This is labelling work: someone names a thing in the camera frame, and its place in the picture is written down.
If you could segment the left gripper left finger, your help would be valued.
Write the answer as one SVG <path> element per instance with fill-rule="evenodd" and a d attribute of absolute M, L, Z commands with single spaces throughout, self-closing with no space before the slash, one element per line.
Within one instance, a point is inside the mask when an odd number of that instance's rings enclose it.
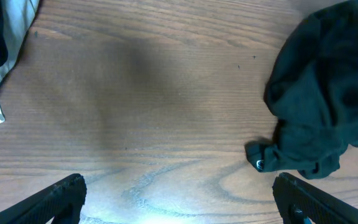
<path fill-rule="evenodd" d="M 79 224 L 86 199 L 80 174 L 71 174 L 0 212 L 0 224 Z"/>

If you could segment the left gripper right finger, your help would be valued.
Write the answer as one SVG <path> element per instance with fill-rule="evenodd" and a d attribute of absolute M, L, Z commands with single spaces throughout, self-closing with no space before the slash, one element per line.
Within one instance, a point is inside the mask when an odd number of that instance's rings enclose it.
<path fill-rule="evenodd" d="M 282 172 L 273 196 L 284 224 L 358 224 L 358 209 L 313 185 Z"/>

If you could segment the black t-shirt with logo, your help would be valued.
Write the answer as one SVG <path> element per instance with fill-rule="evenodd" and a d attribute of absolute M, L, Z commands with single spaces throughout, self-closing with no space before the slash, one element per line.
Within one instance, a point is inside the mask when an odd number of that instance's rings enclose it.
<path fill-rule="evenodd" d="M 273 140 L 246 145 L 259 172 L 296 170 L 306 179 L 337 171 L 358 147 L 358 1 L 305 17 L 280 50 L 264 101 L 277 117 Z"/>

